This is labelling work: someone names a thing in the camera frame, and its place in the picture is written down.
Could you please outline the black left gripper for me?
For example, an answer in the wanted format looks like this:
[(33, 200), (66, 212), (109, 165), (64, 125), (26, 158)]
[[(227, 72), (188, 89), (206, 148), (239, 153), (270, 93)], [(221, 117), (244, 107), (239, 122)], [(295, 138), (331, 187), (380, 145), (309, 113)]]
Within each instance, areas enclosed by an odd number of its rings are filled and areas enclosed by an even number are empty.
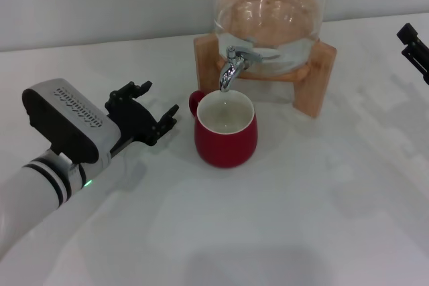
[(134, 100), (147, 93), (150, 88), (150, 81), (144, 82), (142, 85), (129, 82), (119, 90), (110, 93), (105, 108), (109, 112), (109, 118), (118, 126), (121, 135), (110, 150), (111, 157), (119, 154), (132, 142), (154, 146), (158, 139), (177, 123), (174, 118), (179, 109), (177, 104), (157, 122), (143, 105)]

